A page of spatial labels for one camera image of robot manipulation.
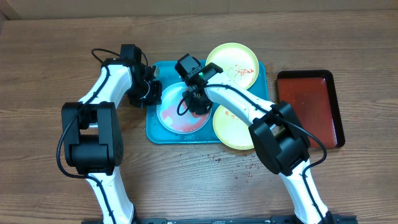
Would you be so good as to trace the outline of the light blue round plate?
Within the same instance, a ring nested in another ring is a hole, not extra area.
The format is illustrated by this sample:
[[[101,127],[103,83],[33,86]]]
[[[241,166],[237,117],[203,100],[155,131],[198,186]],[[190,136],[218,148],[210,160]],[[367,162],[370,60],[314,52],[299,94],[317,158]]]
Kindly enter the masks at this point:
[[[157,117],[160,123],[169,131],[176,134],[189,134],[198,131],[208,122],[210,113],[197,115],[187,111],[183,116],[177,114],[177,106],[182,100],[182,93],[188,90],[184,82],[168,86],[161,97],[161,104],[157,105]]]

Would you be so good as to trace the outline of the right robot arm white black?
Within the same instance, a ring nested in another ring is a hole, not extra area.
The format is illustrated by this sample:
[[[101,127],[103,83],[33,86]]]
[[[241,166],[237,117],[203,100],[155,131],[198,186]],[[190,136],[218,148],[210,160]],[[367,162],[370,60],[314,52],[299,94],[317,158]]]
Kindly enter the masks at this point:
[[[310,172],[317,165],[309,160],[310,140],[319,140],[303,128],[290,104],[263,100],[234,82],[221,67],[203,66],[189,54],[177,61],[175,70],[188,87],[181,100],[186,111],[203,115],[217,103],[248,126],[258,159],[281,177],[298,222],[333,223]]]

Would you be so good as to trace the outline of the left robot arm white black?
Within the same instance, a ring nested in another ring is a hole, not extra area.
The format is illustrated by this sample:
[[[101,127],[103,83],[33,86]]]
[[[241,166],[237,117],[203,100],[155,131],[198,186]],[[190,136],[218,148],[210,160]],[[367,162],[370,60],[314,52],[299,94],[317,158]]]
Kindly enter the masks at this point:
[[[116,110],[124,96],[137,108],[159,105],[162,84],[158,68],[134,44],[123,44],[100,64],[91,90],[62,106],[56,162],[65,176],[90,184],[103,213],[100,223],[139,223],[121,177],[124,146]]]

